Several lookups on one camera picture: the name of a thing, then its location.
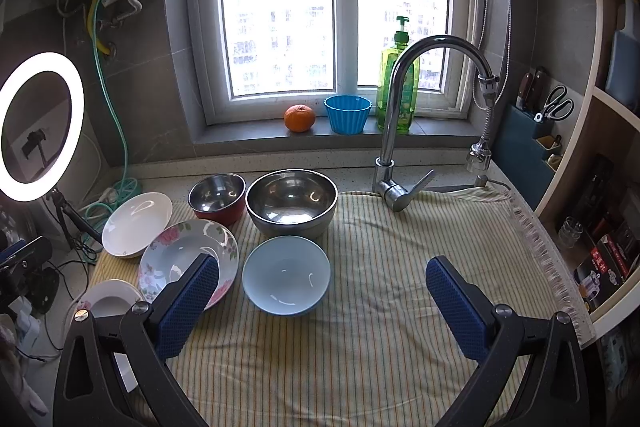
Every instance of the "scissors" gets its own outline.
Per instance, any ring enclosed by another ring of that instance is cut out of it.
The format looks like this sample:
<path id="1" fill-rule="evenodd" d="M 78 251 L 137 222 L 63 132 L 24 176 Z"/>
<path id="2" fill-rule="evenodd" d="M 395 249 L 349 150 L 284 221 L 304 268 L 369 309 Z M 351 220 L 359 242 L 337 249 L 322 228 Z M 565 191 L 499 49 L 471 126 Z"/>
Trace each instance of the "scissors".
<path id="1" fill-rule="evenodd" d="M 536 123 L 542 123 L 545 118 L 549 120 L 560 121 L 569 117 L 574 110 L 574 101 L 570 98 L 564 98 L 566 96 L 566 87 L 556 86 L 551 90 L 549 96 L 546 97 L 545 107 L 543 107 L 539 113 L 533 117 Z M 569 108 L 564 114 L 560 115 L 565 108 Z"/>

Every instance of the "windowsill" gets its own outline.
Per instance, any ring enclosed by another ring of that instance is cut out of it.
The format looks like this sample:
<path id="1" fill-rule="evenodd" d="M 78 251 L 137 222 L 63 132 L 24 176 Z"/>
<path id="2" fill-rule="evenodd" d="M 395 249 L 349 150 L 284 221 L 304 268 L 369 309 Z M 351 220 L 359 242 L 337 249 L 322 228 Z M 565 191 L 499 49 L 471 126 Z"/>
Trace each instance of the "windowsill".
<path id="1" fill-rule="evenodd" d="M 467 120 L 415 118 L 408 134 L 396 137 L 400 148 L 466 148 L 478 141 L 478 131 Z M 210 125 L 195 141 L 196 155 L 292 150 L 377 148 L 382 133 L 376 119 L 367 119 L 362 134 L 345 136 L 331 130 L 329 120 L 320 116 L 304 133 L 289 131 L 282 120 Z"/>

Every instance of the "tangerine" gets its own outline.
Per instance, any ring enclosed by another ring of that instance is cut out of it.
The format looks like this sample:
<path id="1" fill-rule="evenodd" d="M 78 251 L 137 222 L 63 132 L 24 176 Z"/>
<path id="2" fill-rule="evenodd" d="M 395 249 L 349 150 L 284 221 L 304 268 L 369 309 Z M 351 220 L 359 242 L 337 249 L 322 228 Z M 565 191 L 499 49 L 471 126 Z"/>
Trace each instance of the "tangerine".
<path id="1" fill-rule="evenodd" d="M 284 113 L 284 125 L 293 132 L 305 132 L 316 121 L 314 110 L 307 105 L 292 105 Z"/>

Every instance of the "floral plate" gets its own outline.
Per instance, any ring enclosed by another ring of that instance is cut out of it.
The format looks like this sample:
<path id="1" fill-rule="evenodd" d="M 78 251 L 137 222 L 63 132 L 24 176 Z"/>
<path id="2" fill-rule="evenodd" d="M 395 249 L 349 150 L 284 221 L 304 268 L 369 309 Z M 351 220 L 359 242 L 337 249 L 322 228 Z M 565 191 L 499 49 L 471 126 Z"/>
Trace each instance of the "floral plate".
<path id="1" fill-rule="evenodd" d="M 146 247 L 138 268 L 138 287 L 153 302 L 170 282 L 177 281 L 202 252 L 218 261 L 220 275 L 208 310 L 225 296 L 238 273 L 238 244 L 222 225 L 208 219 L 190 219 L 164 230 Z"/>

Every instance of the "red bowl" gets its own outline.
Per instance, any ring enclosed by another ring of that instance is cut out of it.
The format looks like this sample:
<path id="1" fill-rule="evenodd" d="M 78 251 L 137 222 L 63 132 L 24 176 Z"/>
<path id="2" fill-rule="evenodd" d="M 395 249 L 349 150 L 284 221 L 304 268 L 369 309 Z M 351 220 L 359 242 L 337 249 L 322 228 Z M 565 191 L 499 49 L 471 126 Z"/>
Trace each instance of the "red bowl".
<path id="1" fill-rule="evenodd" d="M 200 219 L 210 219 L 228 227 L 244 212 L 246 183 L 238 174 L 214 174 L 199 181 L 187 201 Z"/>

